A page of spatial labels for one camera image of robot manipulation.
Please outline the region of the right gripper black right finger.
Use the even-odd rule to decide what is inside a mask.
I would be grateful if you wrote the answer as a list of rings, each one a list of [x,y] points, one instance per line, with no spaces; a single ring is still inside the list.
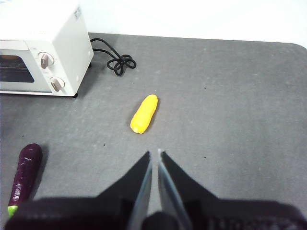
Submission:
[[[222,199],[193,180],[162,152],[158,166],[162,210],[181,230],[303,230],[295,206],[269,200]]]

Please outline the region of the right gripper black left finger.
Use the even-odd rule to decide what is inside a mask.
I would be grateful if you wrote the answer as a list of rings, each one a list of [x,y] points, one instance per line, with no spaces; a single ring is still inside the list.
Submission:
[[[147,215],[152,159],[146,152],[95,197],[49,197],[24,202],[7,230],[139,230]]]

